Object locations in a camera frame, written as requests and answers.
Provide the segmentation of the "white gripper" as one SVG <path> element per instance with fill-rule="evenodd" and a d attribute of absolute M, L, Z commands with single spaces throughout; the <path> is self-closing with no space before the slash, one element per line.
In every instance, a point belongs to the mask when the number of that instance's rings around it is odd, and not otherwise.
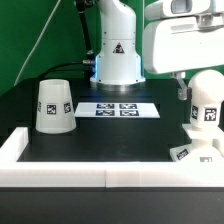
<path fill-rule="evenodd" d="M 224 64 L 224 27 L 200 29 L 195 17 L 149 23 L 143 32 L 143 66 L 151 74 L 170 73 L 178 98 L 188 98 L 185 72 Z"/>

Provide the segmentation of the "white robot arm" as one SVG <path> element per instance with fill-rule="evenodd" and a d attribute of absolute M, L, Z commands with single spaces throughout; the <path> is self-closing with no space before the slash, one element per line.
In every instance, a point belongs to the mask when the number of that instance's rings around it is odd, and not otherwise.
<path fill-rule="evenodd" d="M 156 0 L 144 9 L 142 53 L 137 54 L 136 15 L 120 0 L 99 0 L 101 51 L 91 84 L 124 91 L 145 81 L 142 74 L 169 73 L 188 98 L 188 70 L 224 64 L 224 0 Z"/>

